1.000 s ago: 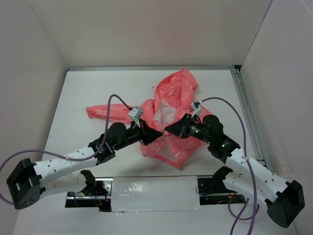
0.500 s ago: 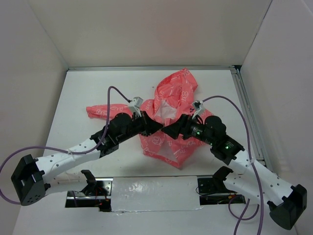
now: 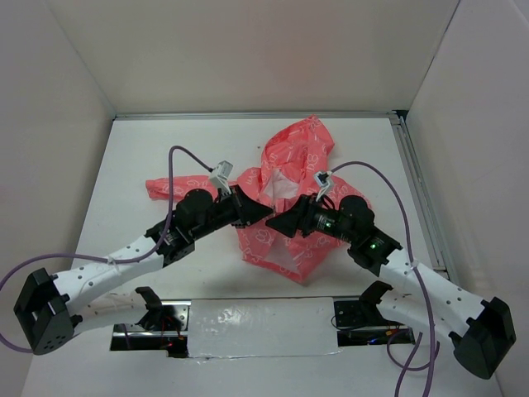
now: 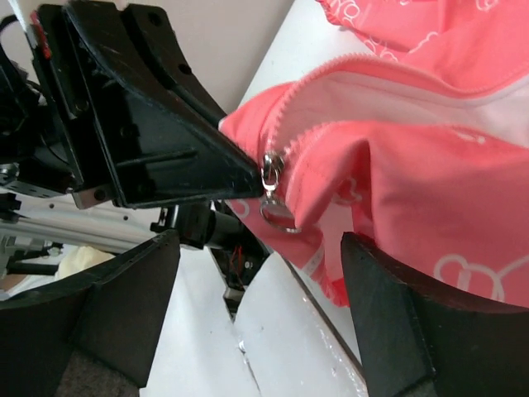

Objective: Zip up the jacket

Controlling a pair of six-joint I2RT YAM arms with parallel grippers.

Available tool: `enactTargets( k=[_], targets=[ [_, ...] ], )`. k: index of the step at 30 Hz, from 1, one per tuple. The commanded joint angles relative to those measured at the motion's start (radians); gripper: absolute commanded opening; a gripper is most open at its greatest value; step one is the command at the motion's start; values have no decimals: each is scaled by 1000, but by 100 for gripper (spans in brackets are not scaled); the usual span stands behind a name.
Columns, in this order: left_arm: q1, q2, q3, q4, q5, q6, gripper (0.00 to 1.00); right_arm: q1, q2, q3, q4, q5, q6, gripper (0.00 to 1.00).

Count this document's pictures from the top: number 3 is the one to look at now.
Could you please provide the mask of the pink hooded jacket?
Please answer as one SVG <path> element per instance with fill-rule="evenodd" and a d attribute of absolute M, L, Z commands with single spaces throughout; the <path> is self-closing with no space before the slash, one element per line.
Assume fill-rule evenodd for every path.
<path fill-rule="evenodd" d="M 242 172 L 235 184 L 252 199 L 276 213 L 290 209 L 301 195 L 315 194 L 313 178 L 326 170 L 335 142 L 321 120 L 311 115 L 269 139 L 260 165 Z M 285 237 L 266 227 L 265 221 L 238 230 L 241 257 L 252 265 L 272 270 L 302 283 L 341 242 L 321 233 Z"/>

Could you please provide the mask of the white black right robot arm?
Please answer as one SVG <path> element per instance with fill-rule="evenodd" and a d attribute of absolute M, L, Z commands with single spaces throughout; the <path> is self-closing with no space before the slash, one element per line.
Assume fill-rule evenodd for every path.
<path fill-rule="evenodd" d="M 370 324 L 384 319 L 407 324 L 454 346 L 455 359 L 472 375 L 489 379 L 516 341 L 507 303 L 472 294 L 420 262 L 374 224 L 374 212 L 355 195 L 337 209 L 325 208 L 314 195 L 302 195 L 288 211 L 267 220 L 267 227 L 294 237 L 320 232 L 349 244 L 348 255 L 377 277 L 361 304 Z"/>

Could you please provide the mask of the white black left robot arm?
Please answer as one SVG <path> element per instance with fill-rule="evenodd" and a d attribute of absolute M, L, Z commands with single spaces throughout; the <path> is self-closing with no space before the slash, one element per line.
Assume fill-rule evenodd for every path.
<path fill-rule="evenodd" d="M 183 259 L 197 240 L 218 229 L 252 226 L 272 212 L 238 185 L 216 197 L 193 189 L 170 205 L 165 220 L 109 256 L 85 256 L 85 265 L 53 275 L 44 268 L 31 272 L 14 306 L 26 351 L 48 354 L 82 332 L 125 323 L 128 314 L 145 330 L 157 328 L 164 310 L 152 288 L 138 287 L 128 295 L 113 290 Z"/>

